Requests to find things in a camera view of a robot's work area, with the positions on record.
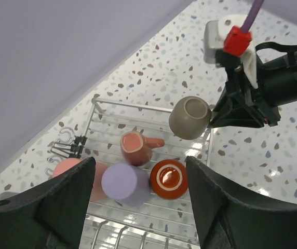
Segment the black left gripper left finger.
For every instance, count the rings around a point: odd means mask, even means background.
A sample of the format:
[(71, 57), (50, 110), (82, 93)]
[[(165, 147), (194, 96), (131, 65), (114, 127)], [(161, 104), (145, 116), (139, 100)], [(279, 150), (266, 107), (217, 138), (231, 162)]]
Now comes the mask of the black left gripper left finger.
[(80, 175), (87, 158), (63, 174), (0, 200), (0, 248), (78, 248), (91, 194)]

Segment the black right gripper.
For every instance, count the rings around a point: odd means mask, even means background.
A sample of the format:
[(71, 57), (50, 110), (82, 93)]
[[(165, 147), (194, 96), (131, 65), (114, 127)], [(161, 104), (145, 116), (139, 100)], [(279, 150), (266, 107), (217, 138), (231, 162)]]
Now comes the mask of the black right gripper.
[[(240, 30), (250, 28), (262, 7), (254, 1)], [(277, 106), (297, 101), (297, 45), (282, 45), (272, 41), (255, 46), (258, 88), (250, 84), (240, 59), (217, 52), (218, 61), (226, 64), (227, 81), (216, 103), (209, 127), (262, 128), (278, 125)]]

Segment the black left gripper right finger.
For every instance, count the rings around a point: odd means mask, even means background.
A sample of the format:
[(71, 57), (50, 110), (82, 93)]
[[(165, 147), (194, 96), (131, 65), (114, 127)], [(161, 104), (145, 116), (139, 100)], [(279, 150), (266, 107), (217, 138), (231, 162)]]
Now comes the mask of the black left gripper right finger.
[(186, 157), (200, 248), (297, 248), (297, 204), (254, 192)]

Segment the grey beige mug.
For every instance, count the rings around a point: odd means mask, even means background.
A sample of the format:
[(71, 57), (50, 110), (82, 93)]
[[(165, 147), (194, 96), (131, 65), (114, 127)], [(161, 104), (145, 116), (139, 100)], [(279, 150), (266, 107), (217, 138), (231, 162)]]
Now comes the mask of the grey beige mug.
[(174, 135), (184, 140), (199, 138), (212, 117), (209, 105), (197, 96), (187, 96), (177, 102), (169, 116)]

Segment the pink textured mug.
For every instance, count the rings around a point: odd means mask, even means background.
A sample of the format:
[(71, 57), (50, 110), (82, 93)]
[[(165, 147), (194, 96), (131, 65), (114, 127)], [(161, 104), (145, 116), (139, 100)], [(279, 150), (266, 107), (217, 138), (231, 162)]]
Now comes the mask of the pink textured mug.
[(123, 134), (120, 139), (121, 154), (125, 161), (132, 166), (143, 166), (148, 163), (153, 155), (154, 148), (165, 145), (160, 138), (146, 137), (137, 131)]

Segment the pink tumbler cup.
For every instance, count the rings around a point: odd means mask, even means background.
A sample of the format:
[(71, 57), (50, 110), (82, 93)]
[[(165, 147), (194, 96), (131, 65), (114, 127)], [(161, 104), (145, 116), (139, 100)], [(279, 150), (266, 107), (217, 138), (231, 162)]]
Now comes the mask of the pink tumbler cup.
[[(78, 158), (67, 158), (61, 161), (54, 169), (52, 177), (55, 178), (64, 172), (72, 169), (82, 160)], [(80, 175), (80, 181), (91, 182), (91, 194), (90, 202), (98, 202), (107, 198), (103, 188), (102, 188), (102, 176), (105, 171), (108, 169), (108, 166), (102, 162), (96, 161), (95, 167), (89, 165), (90, 170), (85, 170), (85, 174)]]

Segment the orange red mug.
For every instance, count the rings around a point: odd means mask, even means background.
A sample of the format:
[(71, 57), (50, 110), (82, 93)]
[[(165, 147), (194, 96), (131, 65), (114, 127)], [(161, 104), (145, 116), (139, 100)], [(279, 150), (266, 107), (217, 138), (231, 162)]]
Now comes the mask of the orange red mug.
[(174, 159), (158, 162), (151, 170), (150, 186), (163, 199), (180, 198), (188, 190), (186, 167)]

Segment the lilac tumbler cup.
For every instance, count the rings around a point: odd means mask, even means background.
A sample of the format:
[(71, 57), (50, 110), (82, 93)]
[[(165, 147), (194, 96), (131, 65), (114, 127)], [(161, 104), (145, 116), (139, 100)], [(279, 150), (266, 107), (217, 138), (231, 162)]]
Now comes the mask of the lilac tumbler cup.
[(110, 199), (138, 207), (151, 198), (150, 178), (143, 169), (117, 163), (102, 176), (102, 188)]

